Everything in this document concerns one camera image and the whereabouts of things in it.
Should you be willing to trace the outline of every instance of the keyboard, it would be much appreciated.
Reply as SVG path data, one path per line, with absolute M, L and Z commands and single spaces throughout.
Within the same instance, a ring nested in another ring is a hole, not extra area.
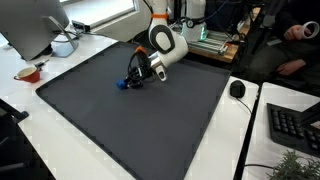
M 300 126 L 301 112 L 267 103 L 272 141 L 320 158 L 320 134 Z

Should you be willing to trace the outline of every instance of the desk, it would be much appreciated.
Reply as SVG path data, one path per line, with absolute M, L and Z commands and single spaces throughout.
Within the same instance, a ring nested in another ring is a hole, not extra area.
M 101 36 L 84 35 L 80 39 L 79 48 L 70 57 L 50 57 L 41 72 L 41 80 L 35 84 L 15 81 L 13 76 L 22 68 L 49 57 L 25 62 L 14 49 L 0 47 L 0 98 L 19 111 L 29 112 L 30 116 L 18 125 L 58 180 L 134 179 L 35 94 L 35 90 L 44 83 L 115 42 Z M 231 77 L 228 81 L 185 179 L 233 178 L 250 118 L 248 110 L 229 95 L 230 83 L 235 79 Z M 242 100 L 252 108 L 258 85 L 243 82 L 247 93 Z
M 292 150 L 285 146 L 274 143 L 270 139 L 269 122 L 266 103 L 272 103 L 297 111 L 303 111 L 320 101 L 320 98 L 300 93 L 281 86 L 264 83 L 260 95 L 259 105 L 253 126 L 249 151 L 246 164 L 263 164 L 276 166 L 279 158 Z M 303 157 L 310 157 L 307 154 L 297 152 Z M 272 169 L 261 167 L 246 167 L 243 172 L 243 180 L 268 179 L 266 173 L 272 174 Z
M 259 13 L 260 13 L 261 8 L 254 8 L 252 11 L 252 20 L 255 21 L 256 18 L 258 17 Z M 251 20 L 250 17 L 248 17 L 246 19 L 246 21 L 244 22 L 244 25 L 242 26 L 242 28 L 240 29 L 240 33 L 243 33 L 245 35 L 248 35 L 249 31 L 250 31 L 250 27 L 251 27 Z M 239 50 L 239 46 L 238 45 L 231 45 L 230 47 L 228 47 L 227 51 L 224 53 L 223 56 L 215 54 L 215 53 L 209 53 L 206 51 L 201 51 L 195 48 L 190 48 L 189 52 L 192 52 L 194 54 L 198 54 L 201 56 L 205 56 L 211 59 L 216 59 L 219 61 L 223 61 L 223 62 L 227 62 L 227 63 L 232 63 L 234 57 L 236 56 L 236 54 L 238 53 Z

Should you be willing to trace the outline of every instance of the gray work surface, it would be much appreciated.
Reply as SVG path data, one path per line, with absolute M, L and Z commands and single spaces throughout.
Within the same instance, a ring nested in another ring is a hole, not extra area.
M 119 90 L 135 48 L 119 42 L 36 92 L 135 178 L 183 179 L 230 73 L 181 60 L 165 82 Z

